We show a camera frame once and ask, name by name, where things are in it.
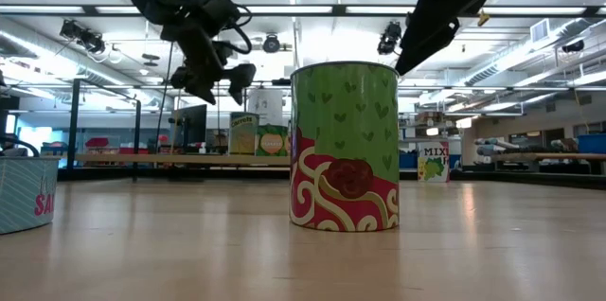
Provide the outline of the wooden bench top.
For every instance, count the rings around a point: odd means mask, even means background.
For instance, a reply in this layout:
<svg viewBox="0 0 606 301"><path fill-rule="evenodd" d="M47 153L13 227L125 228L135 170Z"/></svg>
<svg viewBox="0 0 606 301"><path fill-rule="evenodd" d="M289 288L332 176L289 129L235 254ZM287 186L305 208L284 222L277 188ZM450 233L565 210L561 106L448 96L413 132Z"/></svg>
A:
<svg viewBox="0 0 606 301"><path fill-rule="evenodd" d="M597 153L535 153L535 152L519 152L519 153L501 153L491 157L494 162L502 161L517 161L517 162L532 162L542 161L545 159L554 160L586 160L586 161L606 161L606 154Z"/></svg>

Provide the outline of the blue storage bin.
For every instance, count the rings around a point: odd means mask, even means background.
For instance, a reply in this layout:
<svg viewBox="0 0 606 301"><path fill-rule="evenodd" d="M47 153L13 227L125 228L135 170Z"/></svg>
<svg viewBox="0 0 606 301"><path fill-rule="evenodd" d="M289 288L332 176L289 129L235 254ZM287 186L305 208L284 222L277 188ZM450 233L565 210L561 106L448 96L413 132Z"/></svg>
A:
<svg viewBox="0 0 606 301"><path fill-rule="evenodd" d="M606 133L580 135L578 148L579 153L606 154Z"/></svg>

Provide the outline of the grey rolls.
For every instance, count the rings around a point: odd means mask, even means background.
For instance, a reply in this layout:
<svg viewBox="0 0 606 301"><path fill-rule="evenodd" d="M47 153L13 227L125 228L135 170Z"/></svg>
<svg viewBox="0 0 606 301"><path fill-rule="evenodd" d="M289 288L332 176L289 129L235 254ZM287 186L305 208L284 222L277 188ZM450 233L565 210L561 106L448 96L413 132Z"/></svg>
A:
<svg viewBox="0 0 606 301"><path fill-rule="evenodd" d="M480 156L493 156L504 150L518 150L519 145L506 142L500 138L477 138L474 140L477 146L476 152Z"/></svg>

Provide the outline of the green red spaghetti can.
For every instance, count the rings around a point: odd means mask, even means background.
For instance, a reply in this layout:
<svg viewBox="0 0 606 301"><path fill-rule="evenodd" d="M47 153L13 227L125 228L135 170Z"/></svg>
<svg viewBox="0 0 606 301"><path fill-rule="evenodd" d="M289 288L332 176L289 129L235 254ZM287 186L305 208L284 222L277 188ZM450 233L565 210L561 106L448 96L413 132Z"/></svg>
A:
<svg viewBox="0 0 606 301"><path fill-rule="evenodd" d="M291 222L334 232L397 227L397 72L325 62L296 70L291 81Z"/></svg>

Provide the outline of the black overhead crossbar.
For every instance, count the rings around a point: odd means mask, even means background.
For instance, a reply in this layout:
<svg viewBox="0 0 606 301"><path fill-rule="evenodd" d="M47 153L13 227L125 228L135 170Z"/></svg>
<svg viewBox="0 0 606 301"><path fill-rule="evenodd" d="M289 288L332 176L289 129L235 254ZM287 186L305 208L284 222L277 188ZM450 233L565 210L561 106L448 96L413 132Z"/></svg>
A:
<svg viewBox="0 0 606 301"><path fill-rule="evenodd" d="M413 5L251 5L244 15L267 17L396 17L413 12ZM132 6L96 5L9 5L0 4L0 14L43 16L135 17ZM485 6L478 12L462 12L462 18L488 15L491 18L606 18L606 6Z"/></svg>

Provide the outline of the white mixed fruit can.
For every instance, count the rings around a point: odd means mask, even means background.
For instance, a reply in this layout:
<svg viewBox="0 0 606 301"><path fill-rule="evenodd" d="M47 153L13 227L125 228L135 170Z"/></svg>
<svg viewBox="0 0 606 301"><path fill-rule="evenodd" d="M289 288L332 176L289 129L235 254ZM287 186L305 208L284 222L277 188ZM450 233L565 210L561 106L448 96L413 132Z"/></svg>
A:
<svg viewBox="0 0 606 301"><path fill-rule="evenodd" d="M450 181L448 142L418 144L418 180L423 183L448 183Z"/></svg>

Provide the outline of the red storage bin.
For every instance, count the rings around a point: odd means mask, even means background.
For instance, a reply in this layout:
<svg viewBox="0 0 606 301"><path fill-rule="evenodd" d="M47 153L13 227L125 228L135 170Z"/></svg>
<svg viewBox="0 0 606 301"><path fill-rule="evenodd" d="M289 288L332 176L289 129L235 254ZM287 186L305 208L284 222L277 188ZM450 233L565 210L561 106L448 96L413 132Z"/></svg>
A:
<svg viewBox="0 0 606 301"><path fill-rule="evenodd" d="M86 141L85 149L87 154L107 154L112 148L107 137L92 137Z"/></svg>

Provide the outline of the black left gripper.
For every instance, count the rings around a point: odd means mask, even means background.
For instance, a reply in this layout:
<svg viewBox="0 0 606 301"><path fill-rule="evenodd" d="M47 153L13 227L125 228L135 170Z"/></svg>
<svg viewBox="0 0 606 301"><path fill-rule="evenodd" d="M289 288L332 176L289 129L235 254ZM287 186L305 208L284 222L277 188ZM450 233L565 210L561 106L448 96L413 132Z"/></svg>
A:
<svg viewBox="0 0 606 301"><path fill-rule="evenodd" d="M184 63L169 79L172 87L215 105L211 89L215 82L226 79L226 72L203 24L194 19L166 24L162 27L161 38L177 43L184 57ZM228 70L228 92L238 105L243 104L243 90L251 85L256 72L252 63L239 64Z"/></svg>

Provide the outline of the green packet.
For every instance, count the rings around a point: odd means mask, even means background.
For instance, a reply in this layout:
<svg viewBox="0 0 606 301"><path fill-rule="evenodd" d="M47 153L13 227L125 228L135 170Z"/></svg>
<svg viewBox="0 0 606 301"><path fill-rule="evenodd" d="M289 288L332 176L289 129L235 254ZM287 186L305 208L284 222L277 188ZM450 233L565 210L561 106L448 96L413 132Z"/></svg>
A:
<svg viewBox="0 0 606 301"><path fill-rule="evenodd" d="M290 152L288 128L260 125L257 128L256 156L287 156Z"/></svg>

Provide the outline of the black monitor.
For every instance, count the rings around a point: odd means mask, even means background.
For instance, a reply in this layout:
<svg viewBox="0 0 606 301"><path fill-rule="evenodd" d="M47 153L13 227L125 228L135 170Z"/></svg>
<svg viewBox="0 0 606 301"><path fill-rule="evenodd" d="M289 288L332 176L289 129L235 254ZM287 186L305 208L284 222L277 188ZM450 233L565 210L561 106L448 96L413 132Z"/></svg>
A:
<svg viewBox="0 0 606 301"><path fill-rule="evenodd" d="M169 124L177 147L206 141L206 115L205 105L186 107L172 113Z"/></svg>

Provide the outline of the teal salmon can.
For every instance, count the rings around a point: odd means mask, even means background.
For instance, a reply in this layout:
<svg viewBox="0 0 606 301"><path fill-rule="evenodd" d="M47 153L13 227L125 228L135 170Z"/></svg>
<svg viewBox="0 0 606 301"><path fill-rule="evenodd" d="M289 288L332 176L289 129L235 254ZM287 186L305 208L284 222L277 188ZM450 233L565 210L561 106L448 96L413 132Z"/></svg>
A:
<svg viewBox="0 0 606 301"><path fill-rule="evenodd" d="M53 221L58 165L51 157L0 157L0 235Z"/></svg>

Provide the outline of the wooden shelf board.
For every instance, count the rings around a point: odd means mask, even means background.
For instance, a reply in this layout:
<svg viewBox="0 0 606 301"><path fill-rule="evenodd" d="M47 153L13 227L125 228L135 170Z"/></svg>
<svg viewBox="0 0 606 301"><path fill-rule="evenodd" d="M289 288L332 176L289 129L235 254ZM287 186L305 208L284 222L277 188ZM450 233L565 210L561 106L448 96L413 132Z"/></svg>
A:
<svg viewBox="0 0 606 301"><path fill-rule="evenodd" d="M215 154L76 154L75 159L83 162L124 162L124 163L172 163L238 166L286 166L291 163L288 156L251 156Z"/></svg>

